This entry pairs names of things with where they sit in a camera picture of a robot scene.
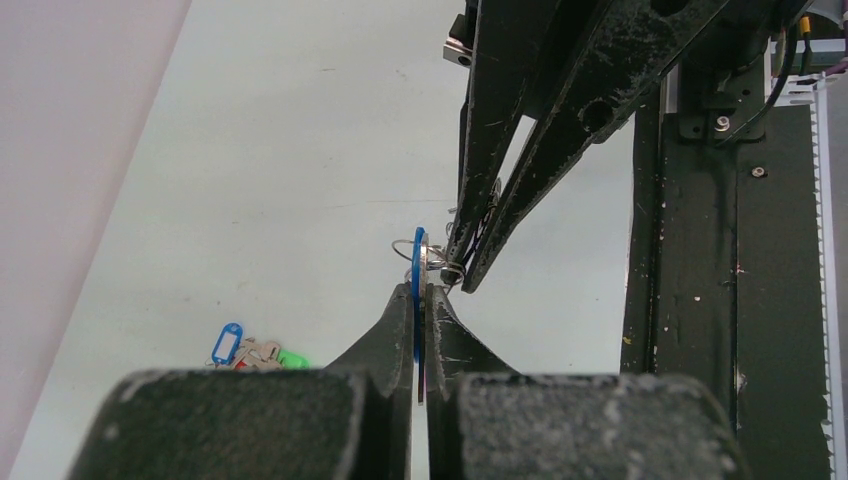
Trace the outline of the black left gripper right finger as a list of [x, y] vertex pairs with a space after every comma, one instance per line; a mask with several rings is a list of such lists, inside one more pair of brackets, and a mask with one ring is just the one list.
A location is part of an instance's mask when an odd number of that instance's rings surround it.
[[721, 406], [681, 375], [523, 374], [423, 300], [434, 479], [748, 479]]

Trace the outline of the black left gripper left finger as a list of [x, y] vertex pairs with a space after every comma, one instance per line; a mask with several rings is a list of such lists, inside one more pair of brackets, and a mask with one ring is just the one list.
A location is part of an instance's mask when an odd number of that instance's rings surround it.
[[105, 398], [72, 479], [406, 479], [413, 299], [318, 369], [146, 370]]

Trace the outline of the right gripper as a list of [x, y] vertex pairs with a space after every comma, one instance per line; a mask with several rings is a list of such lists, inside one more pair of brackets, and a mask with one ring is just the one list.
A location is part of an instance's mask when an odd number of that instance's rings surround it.
[[808, 10], [805, 0], [606, 1], [553, 109], [542, 120], [523, 116], [500, 169], [492, 199], [504, 198], [506, 221], [495, 228], [499, 253], [486, 257], [478, 289], [518, 224], [579, 161], [635, 110], [681, 56], [703, 72], [746, 70], [772, 34]]

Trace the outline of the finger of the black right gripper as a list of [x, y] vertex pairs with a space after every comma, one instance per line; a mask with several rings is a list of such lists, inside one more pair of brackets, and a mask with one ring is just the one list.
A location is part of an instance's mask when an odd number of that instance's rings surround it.
[[504, 198], [492, 199], [500, 169], [523, 116], [553, 109], [606, 1], [468, 1], [450, 30], [469, 69], [460, 112], [457, 211], [449, 234], [446, 279], [480, 279], [484, 259], [501, 249], [496, 226]]

